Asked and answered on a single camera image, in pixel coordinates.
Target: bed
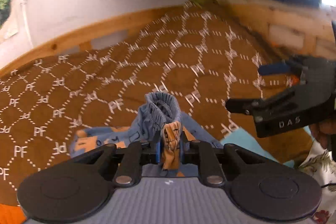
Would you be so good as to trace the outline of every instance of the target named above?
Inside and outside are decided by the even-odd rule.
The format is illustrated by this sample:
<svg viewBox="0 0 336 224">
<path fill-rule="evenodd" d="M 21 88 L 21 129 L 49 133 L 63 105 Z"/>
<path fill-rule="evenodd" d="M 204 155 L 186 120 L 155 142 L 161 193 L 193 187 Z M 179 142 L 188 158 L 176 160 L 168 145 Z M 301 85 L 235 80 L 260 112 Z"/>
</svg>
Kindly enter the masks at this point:
<svg viewBox="0 0 336 224">
<path fill-rule="evenodd" d="M 335 18 L 268 0 L 193 0 L 97 22 L 31 50 L 0 71 L 0 203 L 17 207 L 24 177 L 68 159 L 77 130 L 130 126 L 151 91 L 174 95 L 218 140 L 242 127 L 279 162 L 302 162 L 312 144 L 303 129 L 258 139 L 252 118 L 229 113 L 224 101 L 290 85 L 286 75 L 262 79 L 262 63 L 293 52 L 334 58 Z M 92 39 L 125 29 L 125 41 L 92 49 Z M 82 51 L 61 54 L 74 46 Z"/>
</svg>

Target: brown bedsheet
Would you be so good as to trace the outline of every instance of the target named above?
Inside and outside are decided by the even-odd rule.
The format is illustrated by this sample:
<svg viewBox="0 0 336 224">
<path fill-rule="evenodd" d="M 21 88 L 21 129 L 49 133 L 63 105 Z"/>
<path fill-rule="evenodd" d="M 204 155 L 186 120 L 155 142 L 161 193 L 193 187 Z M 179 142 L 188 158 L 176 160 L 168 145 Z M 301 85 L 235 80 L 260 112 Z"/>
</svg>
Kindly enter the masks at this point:
<svg viewBox="0 0 336 224">
<path fill-rule="evenodd" d="M 114 47 L 36 60 L 2 77 L 0 203 L 16 206 L 24 177 L 68 159 L 76 130 L 129 126 L 153 90 L 175 95 L 218 140 L 238 126 L 256 137 L 252 118 L 223 102 L 268 97 L 288 79 L 258 77 L 258 42 L 217 8 L 222 17 L 189 2 Z M 280 162 L 304 159 L 311 146 L 303 130 L 257 140 Z"/>
</svg>

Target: human hand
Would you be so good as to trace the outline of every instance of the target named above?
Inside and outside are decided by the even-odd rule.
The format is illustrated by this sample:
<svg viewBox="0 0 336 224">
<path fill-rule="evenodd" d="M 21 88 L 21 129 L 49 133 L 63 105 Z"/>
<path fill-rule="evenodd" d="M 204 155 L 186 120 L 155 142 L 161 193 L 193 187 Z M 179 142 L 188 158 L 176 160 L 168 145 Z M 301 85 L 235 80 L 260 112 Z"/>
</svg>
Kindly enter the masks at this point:
<svg viewBox="0 0 336 224">
<path fill-rule="evenodd" d="M 328 135 L 336 134 L 336 118 L 324 120 L 309 126 L 313 137 L 324 149 L 328 148 Z"/>
</svg>

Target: red flower print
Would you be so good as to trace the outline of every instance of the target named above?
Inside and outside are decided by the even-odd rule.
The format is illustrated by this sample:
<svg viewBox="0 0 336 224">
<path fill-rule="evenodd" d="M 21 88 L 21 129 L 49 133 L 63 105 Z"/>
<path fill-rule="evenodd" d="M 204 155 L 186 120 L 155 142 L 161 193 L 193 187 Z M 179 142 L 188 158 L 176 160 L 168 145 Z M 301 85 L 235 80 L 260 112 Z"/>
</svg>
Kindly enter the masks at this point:
<svg viewBox="0 0 336 224">
<path fill-rule="evenodd" d="M 326 224 L 330 217 L 330 213 L 325 210 L 318 211 L 314 214 L 314 221 L 316 224 Z"/>
</svg>

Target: black cable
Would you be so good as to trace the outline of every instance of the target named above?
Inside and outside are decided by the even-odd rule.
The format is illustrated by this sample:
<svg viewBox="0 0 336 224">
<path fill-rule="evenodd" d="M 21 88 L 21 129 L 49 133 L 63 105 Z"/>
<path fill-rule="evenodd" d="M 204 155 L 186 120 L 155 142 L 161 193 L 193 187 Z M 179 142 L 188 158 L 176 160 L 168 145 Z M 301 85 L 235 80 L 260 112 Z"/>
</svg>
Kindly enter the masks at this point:
<svg viewBox="0 0 336 224">
<path fill-rule="evenodd" d="M 328 183 L 328 184 L 325 184 L 325 185 L 322 185 L 321 188 L 326 188 L 328 186 L 336 186 L 336 183 Z"/>
</svg>

